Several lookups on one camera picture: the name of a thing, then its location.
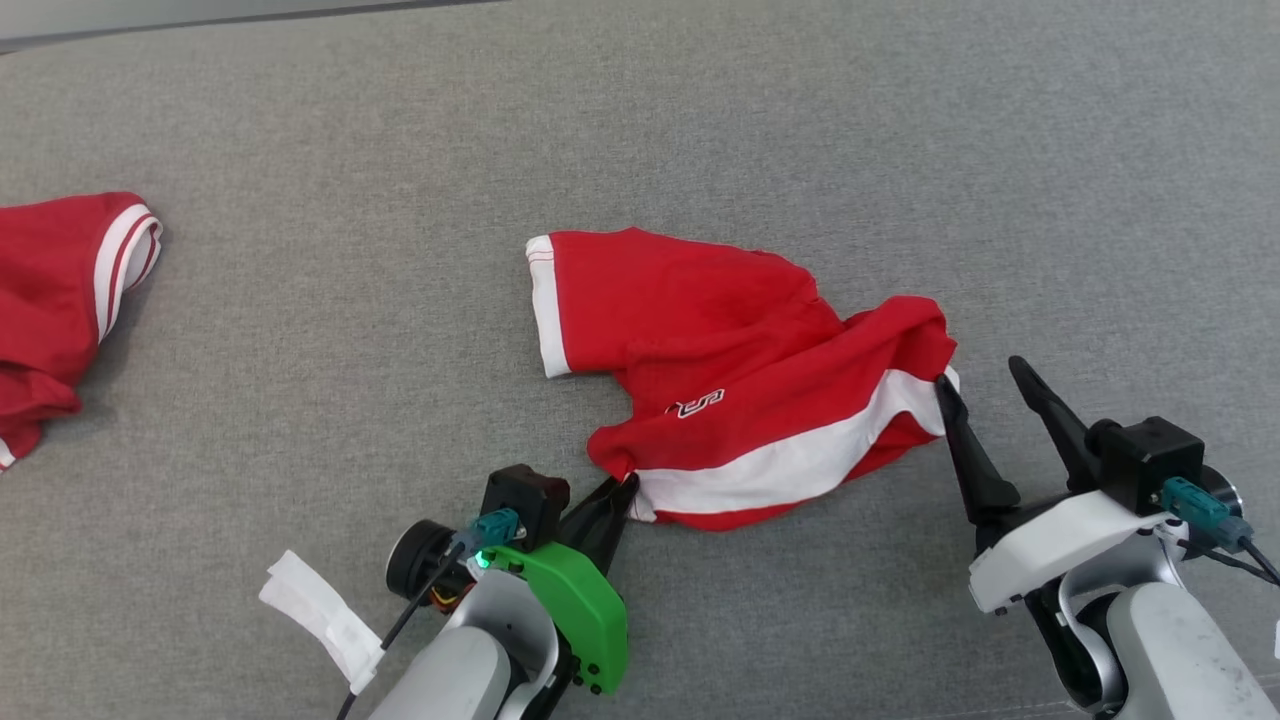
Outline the red shorts with white stripe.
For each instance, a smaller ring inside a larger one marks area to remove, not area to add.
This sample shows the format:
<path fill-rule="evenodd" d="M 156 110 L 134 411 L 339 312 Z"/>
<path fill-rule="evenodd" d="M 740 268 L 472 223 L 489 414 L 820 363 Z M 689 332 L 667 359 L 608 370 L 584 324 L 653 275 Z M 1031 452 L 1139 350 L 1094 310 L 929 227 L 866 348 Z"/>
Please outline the red shorts with white stripe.
<path fill-rule="evenodd" d="M 525 258 L 547 377 L 608 374 L 630 398 L 588 456 L 637 479 L 635 520 L 739 529 L 946 433 L 957 345 L 932 299 L 845 318 L 785 258 L 639 228 L 541 234 Z"/>

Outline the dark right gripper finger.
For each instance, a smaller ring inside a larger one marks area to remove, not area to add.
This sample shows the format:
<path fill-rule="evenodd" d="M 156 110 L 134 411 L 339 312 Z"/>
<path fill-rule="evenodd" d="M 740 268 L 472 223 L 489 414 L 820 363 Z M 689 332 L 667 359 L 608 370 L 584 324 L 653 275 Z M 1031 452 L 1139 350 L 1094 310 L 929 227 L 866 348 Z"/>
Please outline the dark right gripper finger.
<path fill-rule="evenodd" d="M 1068 471 L 1068 489 L 1098 489 L 1098 459 L 1087 447 L 1088 428 L 1023 356 L 1010 356 L 1007 366 L 1024 404 L 1042 420 Z"/>
<path fill-rule="evenodd" d="M 1021 496 L 1012 483 L 1000 475 L 977 438 L 968 407 L 948 375 L 936 378 L 934 393 L 969 523 L 992 523 L 1016 510 Z"/>

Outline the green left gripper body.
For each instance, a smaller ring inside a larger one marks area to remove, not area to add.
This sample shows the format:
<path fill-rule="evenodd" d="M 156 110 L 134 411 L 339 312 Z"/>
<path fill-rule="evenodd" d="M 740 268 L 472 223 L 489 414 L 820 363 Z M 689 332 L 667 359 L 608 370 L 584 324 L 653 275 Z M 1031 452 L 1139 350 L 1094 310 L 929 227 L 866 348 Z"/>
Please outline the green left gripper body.
<path fill-rule="evenodd" d="M 488 570 L 524 582 L 535 606 L 563 639 L 568 667 L 556 675 L 584 684 L 594 694 L 613 694 L 628 669 L 628 616 L 618 591 L 590 560 L 590 546 L 557 538 L 526 553 L 515 547 L 525 536 L 518 520 L 480 520 L 477 555 Z"/>

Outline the red jersey with black lettering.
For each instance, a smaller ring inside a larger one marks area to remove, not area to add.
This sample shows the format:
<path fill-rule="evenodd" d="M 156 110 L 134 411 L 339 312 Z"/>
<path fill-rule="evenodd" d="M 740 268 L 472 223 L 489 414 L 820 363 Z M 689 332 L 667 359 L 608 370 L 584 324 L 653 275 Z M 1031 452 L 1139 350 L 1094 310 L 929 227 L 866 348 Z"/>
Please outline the red jersey with black lettering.
<path fill-rule="evenodd" d="M 76 388 L 163 232 L 129 192 L 0 208 L 0 473 L 36 448 L 45 421 L 81 410 Z"/>

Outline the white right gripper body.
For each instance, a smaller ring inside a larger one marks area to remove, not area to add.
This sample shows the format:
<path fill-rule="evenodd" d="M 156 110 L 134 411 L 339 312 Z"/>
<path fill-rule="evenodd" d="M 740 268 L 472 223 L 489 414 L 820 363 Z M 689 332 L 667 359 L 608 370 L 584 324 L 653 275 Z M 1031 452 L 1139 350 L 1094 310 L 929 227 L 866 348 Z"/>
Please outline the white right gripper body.
<path fill-rule="evenodd" d="M 1100 491 L 1068 498 L 972 562 L 972 597 L 992 614 L 1056 579 L 1070 596 L 1149 583 L 1187 596 L 1176 569 L 1185 532 L 1165 530 L 1169 520 L 1166 512 L 1140 518 Z"/>

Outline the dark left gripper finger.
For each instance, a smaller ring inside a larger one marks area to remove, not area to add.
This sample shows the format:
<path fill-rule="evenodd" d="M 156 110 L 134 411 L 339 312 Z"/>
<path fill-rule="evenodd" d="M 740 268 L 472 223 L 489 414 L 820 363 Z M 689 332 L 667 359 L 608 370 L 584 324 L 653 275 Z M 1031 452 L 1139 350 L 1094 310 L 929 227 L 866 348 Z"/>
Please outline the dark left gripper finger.
<path fill-rule="evenodd" d="M 609 574 L 637 491 L 637 486 L 611 486 L 593 505 L 590 560 L 603 577 Z"/>
<path fill-rule="evenodd" d="M 607 477 L 562 518 L 562 543 L 617 546 L 639 491 L 639 475 Z"/>

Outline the white tape tag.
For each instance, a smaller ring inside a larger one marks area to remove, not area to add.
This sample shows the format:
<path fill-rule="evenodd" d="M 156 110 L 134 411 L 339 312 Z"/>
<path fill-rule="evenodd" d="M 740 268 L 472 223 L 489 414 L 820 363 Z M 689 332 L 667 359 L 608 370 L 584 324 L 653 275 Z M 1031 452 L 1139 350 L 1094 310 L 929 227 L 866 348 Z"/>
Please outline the white tape tag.
<path fill-rule="evenodd" d="M 287 550 L 268 574 L 260 601 L 320 641 L 348 682 L 349 693 L 362 694 L 385 655 L 381 638 L 293 551 Z"/>

